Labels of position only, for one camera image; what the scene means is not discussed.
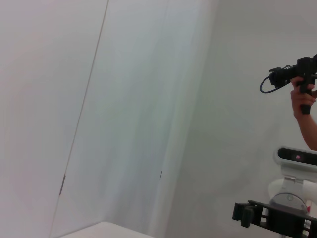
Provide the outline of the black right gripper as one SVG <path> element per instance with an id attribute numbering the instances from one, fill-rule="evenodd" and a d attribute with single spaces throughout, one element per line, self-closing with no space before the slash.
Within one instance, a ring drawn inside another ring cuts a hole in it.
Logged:
<path id="1" fill-rule="evenodd" d="M 316 237 L 317 219 L 303 211 L 286 206 L 273 206 L 252 200 L 235 203 L 232 219 L 241 226 L 250 224 L 287 237 Z"/>

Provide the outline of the person's hand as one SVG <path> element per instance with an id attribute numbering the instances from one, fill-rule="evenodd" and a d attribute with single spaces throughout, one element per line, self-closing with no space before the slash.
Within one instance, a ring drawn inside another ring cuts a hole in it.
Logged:
<path id="1" fill-rule="evenodd" d="M 300 118 L 303 116 L 301 111 L 301 105 L 309 105 L 312 106 L 317 98 L 317 91 L 312 91 L 311 94 L 302 94 L 300 92 L 299 83 L 302 82 L 304 79 L 301 77 L 295 77 L 291 80 L 291 83 L 294 89 L 291 91 L 291 101 L 292 101 L 292 108 L 295 118 Z"/>

